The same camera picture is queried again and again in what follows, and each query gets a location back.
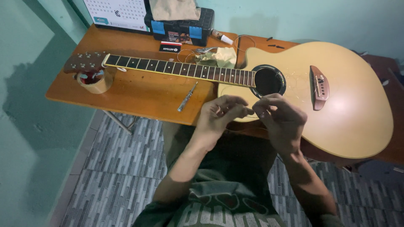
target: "blue latch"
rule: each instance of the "blue latch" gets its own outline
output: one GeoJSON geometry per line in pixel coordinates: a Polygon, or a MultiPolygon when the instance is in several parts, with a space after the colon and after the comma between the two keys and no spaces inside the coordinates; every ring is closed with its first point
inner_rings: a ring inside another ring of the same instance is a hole
{"type": "Polygon", "coordinates": [[[164,31],[164,23],[161,21],[151,21],[151,28],[153,29],[153,33],[159,33],[165,35],[164,31]]]}
{"type": "Polygon", "coordinates": [[[189,36],[195,39],[202,39],[202,28],[201,27],[189,27],[189,36]]]}

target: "guitar headstock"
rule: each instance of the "guitar headstock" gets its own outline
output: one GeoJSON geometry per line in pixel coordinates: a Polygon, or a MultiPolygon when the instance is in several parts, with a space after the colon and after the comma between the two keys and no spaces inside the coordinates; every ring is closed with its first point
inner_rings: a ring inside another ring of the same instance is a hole
{"type": "Polygon", "coordinates": [[[66,61],[64,73],[96,73],[102,67],[102,62],[107,54],[105,52],[85,52],[74,54],[66,61]]]}

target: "screwdriver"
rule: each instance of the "screwdriver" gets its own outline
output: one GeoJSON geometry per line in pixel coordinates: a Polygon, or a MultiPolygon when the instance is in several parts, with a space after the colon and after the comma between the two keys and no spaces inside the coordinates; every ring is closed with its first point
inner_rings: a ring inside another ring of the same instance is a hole
{"type": "Polygon", "coordinates": [[[185,99],[182,101],[181,105],[179,105],[179,107],[178,107],[178,109],[177,109],[179,112],[181,112],[182,109],[184,108],[185,104],[187,104],[187,102],[188,102],[189,98],[191,97],[192,92],[194,91],[194,89],[195,89],[195,87],[196,87],[197,84],[198,84],[198,82],[196,82],[196,84],[194,85],[194,87],[188,92],[187,96],[186,96],[185,99]]]}

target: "calendar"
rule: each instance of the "calendar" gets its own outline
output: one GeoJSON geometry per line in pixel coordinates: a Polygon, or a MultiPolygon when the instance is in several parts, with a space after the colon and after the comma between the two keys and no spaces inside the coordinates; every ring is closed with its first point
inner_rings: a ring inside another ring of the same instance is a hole
{"type": "Polygon", "coordinates": [[[144,18],[144,0],[84,0],[96,25],[107,25],[149,32],[144,18]]]}

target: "acoustic guitar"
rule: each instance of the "acoustic guitar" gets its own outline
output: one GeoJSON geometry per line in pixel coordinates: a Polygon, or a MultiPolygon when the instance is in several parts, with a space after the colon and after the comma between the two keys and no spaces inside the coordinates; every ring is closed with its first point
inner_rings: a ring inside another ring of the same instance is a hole
{"type": "MultiPolygon", "coordinates": [[[[72,56],[64,72],[113,66],[208,80],[219,83],[218,96],[241,96],[250,107],[264,95],[280,93],[308,114],[303,137],[335,156],[371,157],[392,137],[390,105],[375,72],[360,56],[336,44],[309,42],[280,53],[249,48],[244,69],[105,53],[88,58],[72,56]]],[[[256,115],[235,121],[254,120],[256,115]]]]}

